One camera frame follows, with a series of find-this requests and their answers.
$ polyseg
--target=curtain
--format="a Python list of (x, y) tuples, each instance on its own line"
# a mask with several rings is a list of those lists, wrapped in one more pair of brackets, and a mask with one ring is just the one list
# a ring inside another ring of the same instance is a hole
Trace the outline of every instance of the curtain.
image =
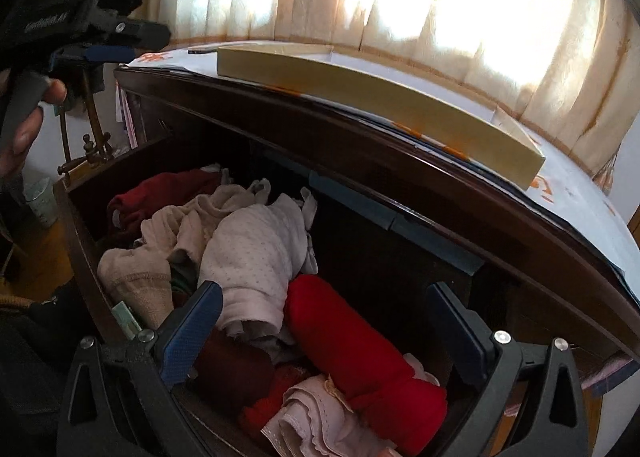
[(542, 134), (591, 176), (640, 109), (640, 27), (623, 0), (144, 0), (172, 45), (334, 44), (410, 69)]

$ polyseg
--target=white cloth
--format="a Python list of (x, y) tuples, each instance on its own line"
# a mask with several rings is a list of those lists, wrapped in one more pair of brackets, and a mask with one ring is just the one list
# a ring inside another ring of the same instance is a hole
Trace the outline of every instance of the white cloth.
[(221, 220), (256, 202), (265, 204), (271, 185), (255, 181), (248, 189), (221, 185), (213, 195), (198, 195), (184, 206), (166, 206), (143, 220), (142, 245), (109, 249), (98, 264), (98, 277), (117, 303), (124, 301), (146, 327), (158, 328), (174, 309), (169, 262), (189, 257), (196, 266)]
[(222, 287), (216, 326), (229, 336), (248, 341), (279, 334), (289, 282), (300, 270), (318, 272), (307, 233), (317, 203), (307, 188), (301, 195), (300, 204), (281, 194), (270, 206), (232, 213), (207, 244), (198, 285), (212, 280)]
[(413, 354), (407, 353), (403, 356), (403, 358), (404, 358), (404, 361), (406, 361), (407, 363), (409, 363), (409, 365), (412, 366), (415, 372), (414, 374), (415, 379), (420, 379), (421, 381), (427, 381), (427, 383), (436, 385), (436, 387), (440, 386), (440, 382), (438, 381), (438, 378), (433, 374), (426, 372), (424, 370), (424, 367), (422, 366), (422, 363), (420, 363), (420, 361), (418, 361), (418, 358), (416, 358)]
[(248, 340), (247, 344), (257, 349), (265, 351), (271, 358), (271, 363), (280, 365), (289, 361), (304, 357), (304, 352), (296, 345), (295, 339), (287, 329), (286, 325), (277, 336), (264, 336)]
[(291, 387), (262, 429), (282, 457), (376, 457), (395, 447), (329, 393), (326, 381), (320, 374)]

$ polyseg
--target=metal screw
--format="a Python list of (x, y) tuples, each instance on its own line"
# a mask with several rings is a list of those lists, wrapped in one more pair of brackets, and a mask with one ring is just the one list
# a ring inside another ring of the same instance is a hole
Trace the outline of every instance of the metal screw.
[(502, 345), (506, 345), (511, 341), (511, 335), (507, 331), (495, 331), (494, 339), (501, 343)]
[(554, 340), (554, 345), (556, 346), (556, 349), (562, 352), (564, 352), (569, 348), (569, 344), (566, 342), (566, 340), (563, 340), (562, 338), (556, 338)]
[(92, 336), (85, 336), (80, 340), (80, 347), (83, 349), (90, 349), (94, 346), (94, 338)]
[(156, 337), (156, 333), (153, 332), (151, 329), (142, 329), (142, 331), (138, 333), (138, 339), (143, 343), (148, 343), (150, 341), (153, 341), (155, 337)]

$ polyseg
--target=blue clamp pad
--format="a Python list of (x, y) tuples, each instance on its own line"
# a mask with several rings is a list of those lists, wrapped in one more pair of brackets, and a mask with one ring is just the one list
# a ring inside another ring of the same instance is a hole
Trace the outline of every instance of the blue clamp pad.
[(187, 303), (175, 309), (158, 329), (154, 359), (168, 389), (183, 383), (222, 313), (220, 286), (205, 281)]

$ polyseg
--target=beige towel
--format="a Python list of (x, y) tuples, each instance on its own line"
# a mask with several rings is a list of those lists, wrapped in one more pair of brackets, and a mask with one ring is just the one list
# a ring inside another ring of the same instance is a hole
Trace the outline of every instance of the beige towel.
[(287, 390), (282, 409), (262, 433), (281, 457), (378, 457), (395, 447), (347, 410), (322, 374)]
[(169, 261), (187, 256), (199, 267), (204, 248), (220, 221), (235, 210), (265, 204), (267, 179), (248, 188), (219, 186), (213, 195), (198, 195), (184, 206), (166, 206), (140, 226), (144, 244), (136, 249), (110, 249), (98, 264), (107, 293), (124, 301), (147, 327), (156, 329), (174, 309)]

